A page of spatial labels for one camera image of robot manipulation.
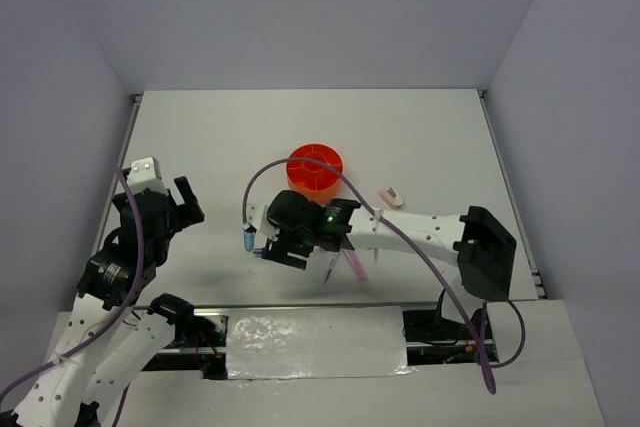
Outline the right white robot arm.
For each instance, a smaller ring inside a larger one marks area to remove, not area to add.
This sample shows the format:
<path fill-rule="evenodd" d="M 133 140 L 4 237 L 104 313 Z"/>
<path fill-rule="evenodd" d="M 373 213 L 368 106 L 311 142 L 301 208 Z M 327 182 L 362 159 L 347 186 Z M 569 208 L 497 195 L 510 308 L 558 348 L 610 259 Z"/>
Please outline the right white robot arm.
<path fill-rule="evenodd" d="M 304 270 L 314 250 L 424 253 L 459 271 L 462 288 L 488 302 L 510 297 L 517 241 L 485 208 L 461 215 L 423 215 L 368 208 L 351 199 L 326 205 L 284 190 L 247 208 L 248 231 L 266 237 L 261 258 Z"/>

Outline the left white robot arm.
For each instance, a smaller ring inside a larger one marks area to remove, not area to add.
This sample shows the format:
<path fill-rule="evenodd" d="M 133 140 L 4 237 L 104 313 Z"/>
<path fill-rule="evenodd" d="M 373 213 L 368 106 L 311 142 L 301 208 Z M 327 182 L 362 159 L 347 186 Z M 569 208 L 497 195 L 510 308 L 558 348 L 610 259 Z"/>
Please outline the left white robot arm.
<path fill-rule="evenodd" d="M 189 181 L 174 183 L 177 203 L 155 174 L 118 174 L 124 189 L 113 198 L 120 225 L 87 262 L 71 315 L 49 360 L 6 387 L 32 381 L 18 405 L 2 413 L 4 426 L 101 426 L 121 409 L 134 378 L 170 343 L 195 336 L 194 307 L 172 294 L 156 297 L 116 346 L 110 343 L 132 313 L 142 290 L 168 258 L 173 237 L 204 220 Z"/>

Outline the grey purple pen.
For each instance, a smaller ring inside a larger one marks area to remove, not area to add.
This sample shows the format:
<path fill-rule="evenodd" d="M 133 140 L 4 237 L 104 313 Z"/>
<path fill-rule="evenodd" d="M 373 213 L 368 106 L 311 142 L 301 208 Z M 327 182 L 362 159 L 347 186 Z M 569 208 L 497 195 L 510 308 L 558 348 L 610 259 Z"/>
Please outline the grey purple pen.
<path fill-rule="evenodd" d="M 323 280 L 323 286 L 327 285 L 327 283 L 328 283 L 328 281 L 330 279 L 330 276 L 331 276 L 332 272 L 334 271 L 334 269 L 336 267 L 336 264 L 337 264 L 337 262 L 339 260 L 339 257 L 340 257 L 340 252 L 339 251 L 335 252 L 333 254 L 333 256 L 332 256 L 332 258 L 330 260 L 329 267 L 327 269 L 326 275 L 325 275 L 324 280 Z"/>

